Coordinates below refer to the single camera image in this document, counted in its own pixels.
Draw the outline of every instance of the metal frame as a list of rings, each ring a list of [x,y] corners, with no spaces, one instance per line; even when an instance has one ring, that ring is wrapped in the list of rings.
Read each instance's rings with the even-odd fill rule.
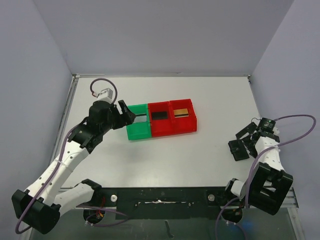
[[[59,154],[60,151],[60,146],[63,140],[63,136],[64,136],[64,131],[66,128],[66,124],[67,124],[67,120],[69,117],[69,113],[70,113],[70,109],[72,106],[72,102],[76,93],[76,89],[77,89],[77,85],[78,85],[78,81],[79,78],[76,74],[72,75],[72,80],[71,80],[71,85],[70,85],[70,89],[69,89],[69,93],[66,99],[66,103],[64,106],[64,110],[62,113],[62,118],[61,118],[61,122],[60,122],[60,126],[59,126],[59,130],[58,130],[58,134],[56,137],[56,141],[54,144],[54,149],[53,149],[53,153],[50,159],[50,163],[55,159],[55,157]]]
[[[172,74],[165,74],[165,76],[163,77],[176,77],[178,73],[172,73]],[[64,111],[62,114],[62,119],[60,122],[60,126],[59,126],[59,130],[58,130],[58,134],[57,134],[57,138],[56,138],[56,142],[54,145],[54,150],[51,156],[51,161],[50,163],[54,160],[54,158],[59,154],[59,150],[60,150],[60,146],[62,143],[62,138],[63,138],[63,133],[66,127],[66,123],[68,120],[68,116],[70,113],[70,109],[72,106],[72,102],[73,102],[73,98],[77,89],[77,85],[78,85],[78,81],[80,78],[98,78],[98,77],[103,77],[106,76],[105,74],[73,74],[72,75],[72,81],[71,81],[71,85],[70,85],[70,89],[69,89],[69,93],[67,96],[67,100],[66,100],[66,104],[64,107]],[[251,83],[250,83],[250,76],[248,77],[248,83],[250,84],[251,87]],[[64,192],[66,190],[68,190],[69,188],[62,188],[61,192]],[[290,215],[290,219],[291,219],[291,223],[292,223],[292,227],[294,229],[294,233],[296,235],[296,239],[297,240],[305,240],[304,237],[304,233],[303,233],[303,229],[300,223],[300,219],[298,217],[298,212],[297,212],[297,208],[299,207],[298,205],[298,201],[296,198],[296,194],[294,191],[294,188],[292,187],[290,189],[290,191],[288,192],[281,208],[287,208],[288,209],[288,213]],[[27,225],[25,223],[21,224],[22,227],[26,227]],[[28,230],[26,233],[22,234],[19,238],[19,240],[28,240],[30,239],[32,230]]]
[[[306,240],[304,230],[302,228],[300,218],[298,215],[298,209],[296,207],[289,207],[288,213],[294,230],[294,234],[297,240]]]
[[[249,83],[249,86],[250,86],[250,89],[251,89],[251,92],[252,92],[252,96],[253,96],[253,100],[254,100],[254,103],[255,103],[255,105],[256,105],[256,108],[258,109],[258,113],[259,113],[259,118],[261,119],[262,117],[261,117],[261,113],[260,113],[260,111],[259,111],[259,108],[258,108],[258,106],[257,106],[257,100],[256,100],[256,97],[255,97],[255,95],[254,95],[254,91],[253,91],[253,89],[252,89],[252,79],[251,79],[251,75],[248,75],[247,76],[247,79],[248,79],[248,83]]]

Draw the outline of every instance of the white table surface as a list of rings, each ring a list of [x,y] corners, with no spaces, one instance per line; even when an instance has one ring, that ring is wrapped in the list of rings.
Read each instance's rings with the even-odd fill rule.
[[[196,133],[129,141],[126,128],[110,130],[62,186],[84,179],[103,187],[220,187],[245,180],[253,159],[236,162],[228,141],[259,113],[246,77],[111,77],[118,100],[129,105],[191,99]],[[88,115],[96,98],[80,78],[64,135]],[[107,82],[96,82],[98,91]]]

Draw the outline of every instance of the cable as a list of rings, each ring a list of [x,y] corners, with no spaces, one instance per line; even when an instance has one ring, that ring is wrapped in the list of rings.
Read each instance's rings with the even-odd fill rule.
[[[258,120],[258,121],[260,121],[261,119],[258,119],[258,118],[256,118],[256,117],[253,117],[253,118],[251,118],[251,123],[252,123],[252,120],[253,119],[256,119],[256,120]]]
[[[90,84],[91,94],[92,94],[94,97],[96,97],[96,96],[94,95],[94,94],[95,94],[95,91],[92,89],[92,86],[94,85],[95,82],[98,82],[98,81],[106,81],[106,82],[108,82],[108,83],[110,83],[110,84],[112,85],[112,87],[114,88],[114,99],[113,99],[113,101],[112,101],[111,104],[114,104],[114,103],[116,102],[116,100],[117,100],[117,97],[118,97],[118,90],[117,90],[116,85],[115,85],[112,81],[110,81],[109,79],[100,77],[100,78],[97,78],[97,79],[93,80],[93,81],[91,82],[91,84]]]
[[[219,219],[221,218],[222,213],[224,212],[224,210],[225,210],[230,204],[232,204],[232,203],[233,203],[234,201],[236,201],[236,200],[239,200],[239,198],[238,198],[238,197],[235,197],[235,198],[231,199],[230,201],[228,201],[228,202],[226,203],[226,205],[224,205],[224,206],[222,207],[221,211],[219,212],[218,217],[216,218],[216,221],[215,221],[215,226],[214,226],[215,240],[218,240],[218,221],[219,221]],[[241,229],[241,231],[243,232],[244,239],[245,239],[245,240],[248,239],[248,236],[247,236],[246,231],[244,230],[244,228],[243,228],[240,224],[235,223],[235,222],[233,222],[233,221],[228,221],[228,222],[231,223],[231,224],[235,224],[236,226],[238,226],[238,227]]]
[[[109,212],[109,213],[114,213],[114,214],[118,214],[118,215],[122,215],[122,216],[125,216],[127,217],[127,219],[124,219],[124,220],[120,220],[120,221],[117,221],[117,222],[114,222],[114,223],[109,223],[109,224],[91,224],[91,226],[93,227],[112,227],[112,226],[116,226],[116,225],[119,225],[119,224],[123,224],[125,223],[126,221],[129,220],[129,217],[128,215],[122,213],[122,212],[119,212],[119,211],[116,211],[116,210],[112,210],[112,209],[106,209],[106,208],[102,208],[102,207],[96,207],[96,206],[86,206],[86,205],[78,205],[77,208],[88,208],[88,209],[93,209],[93,210],[100,210],[100,211],[103,211],[103,212]],[[85,221],[87,222],[89,218],[95,216],[96,214],[92,214],[90,216],[88,216]]]
[[[87,118],[83,119],[82,122],[80,124],[83,124],[85,121],[87,120]],[[71,134],[71,132],[77,127],[74,126],[73,128],[71,128],[71,130],[69,130],[62,142],[62,146],[61,146],[61,150],[60,150],[60,155],[59,155],[59,159],[56,163],[56,166],[53,170],[53,172],[51,173],[51,175],[48,177],[48,179],[45,181],[45,183],[42,185],[42,187],[39,189],[39,191],[34,195],[34,197],[31,199],[31,201],[29,202],[29,204],[26,206],[26,208],[24,209],[23,213],[21,214],[20,218],[18,219],[18,222],[15,226],[15,233],[16,234],[23,234],[25,231],[29,230],[31,228],[31,226],[26,227],[23,230],[19,230],[20,224],[23,221],[23,219],[25,218],[27,212],[30,210],[30,208],[32,207],[32,205],[34,204],[34,202],[37,200],[37,198],[39,197],[39,195],[42,193],[42,191],[46,188],[46,186],[50,183],[50,181],[52,180],[52,178],[55,176],[55,174],[57,173],[61,162],[62,162],[62,158],[63,155],[65,153],[65,148],[66,148],[66,144],[67,144],[67,140],[69,135]]]
[[[304,137],[306,137],[307,135],[309,135],[313,129],[315,128],[316,126],[316,123],[317,123],[317,120],[314,116],[312,115],[308,115],[308,114],[296,114],[296,115],[288,115],[288,116],[282,116],[282,117],[279,117],[279,118],[276,118],[274,119],[274,121],[278,121],[278,120],[281,120],[281,119],[287,119],[287,118],[294,118],[294,117],[308,117],[308,118],[311,118],[313,120],[313,124],[311,126],[311,128],[303,135],[301,136],[298,136],[292,140],[289,140],[289,141],[286,141],[286,142],[283,142],[283,143],[279,143],[278,145],[276,146],[271,146],[271,147],[268,147],[266,149],[264,149],[262,152],[260,152],[258,154],[258,156],[256,156],[256,158],[254,159],[252,165],[251,165],[251,168],[250,168],[250,172],[249,172],[249,176],[246,180],[246,187],[245,188],[245,207],[246,208],[249,208],[249,190],[250,190],[250,184],[252,182],[252,178],[253,178],[253,174],[254,174],[254,169],[255,169],[255,166],[259,160],[259,158],[264,154],[266,153],[267,151],[271,150],[271,149],[274,149],[274,148],[278,148],[278,147],[281,147],[281,146],[284,146],[284,145],[287,145],[287,144],[290,144],[290,143],[293,143],[295,141],[298,141],[300,139],[303,139]]]
[[[101,205],[100,205],[100,208],[102,208],[102,207],[105,205],[105,203],[106,203],[106,198],[103,197],[103,198],[102,198],[102,203],[101,203]],[[98,216],[98,215],[101,214],[101,211],[100,211],[100,210],[97,210],[97,211],[95,212],[95,214]]]

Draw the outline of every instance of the black rectangular object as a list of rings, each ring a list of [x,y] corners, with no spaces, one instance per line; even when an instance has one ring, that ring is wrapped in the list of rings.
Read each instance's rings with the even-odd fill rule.
[[[106,199],[105,207],[116,207],[130,219],[216,219],[220,206],[228,201],[223,186],[102,188],[100,193]],[[209,201],[210,194],[214,201]],[[110,201],[111,195],[117,196],[116,202]]]
[[[166,111],[155,111],[151,113],[152,120],[168,119],[168,113]]]
[[[240,161],[249,158],[249,154],[245,148],[244,143],[241,140],[232,140],[228,142],[230,152],[233,155],[234,160]]]
[[[174,115],[175,118],[188,117],[188,113]]]

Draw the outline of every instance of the red box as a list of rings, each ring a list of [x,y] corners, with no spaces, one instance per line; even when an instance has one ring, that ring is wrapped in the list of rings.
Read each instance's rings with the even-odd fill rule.
[[[149,103],[148,110],[152,137],[197,131],[197,117],[191,99]]]
[[[173,124],[174,112],[168,101],[149,103],[148,110],[152,137],[175,134]],[[157,113],[166,113],[167,118],[164,118],[163,115],[162,119],[161,116],[155,117],[155,114]]]
[[[170,101],[172,110],[187,109],[188,116],[174,117],[173,128],[175,134],[185,134],[197,131],[197,117],[191,99]]]

